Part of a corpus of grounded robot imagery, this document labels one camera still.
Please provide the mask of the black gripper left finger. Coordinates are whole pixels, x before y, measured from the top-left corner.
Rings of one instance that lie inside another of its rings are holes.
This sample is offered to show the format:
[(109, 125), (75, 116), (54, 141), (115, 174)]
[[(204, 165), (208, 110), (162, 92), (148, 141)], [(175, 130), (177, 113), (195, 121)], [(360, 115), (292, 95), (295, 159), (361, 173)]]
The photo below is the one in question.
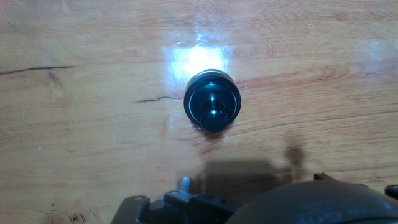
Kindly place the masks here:
[(125, 198), (112, 224), (224, 224), (241, 207), (241, 202), (217, 194), (193, 194), (192, 179), (184, 177), (177, 190), (159, 196), (154, 202), (145, 195)]

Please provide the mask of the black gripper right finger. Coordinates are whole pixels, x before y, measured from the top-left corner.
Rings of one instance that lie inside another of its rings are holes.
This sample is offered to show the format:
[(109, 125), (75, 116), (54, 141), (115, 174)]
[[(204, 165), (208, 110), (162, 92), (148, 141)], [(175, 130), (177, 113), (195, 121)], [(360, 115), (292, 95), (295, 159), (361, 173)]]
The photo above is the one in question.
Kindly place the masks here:
[[(333, 180), (335, 181), (336, 179), (330, 177), (329, 175), (325, 174), (324, 172), (322, 173), (315, 173), (313, 175), (314, 180)], [(397, 185), (387, 185), (384, 187), (384, 194), (387, 195), (390, 198), (397, 199), (398, 197), (398, 191), (397, 191)]]

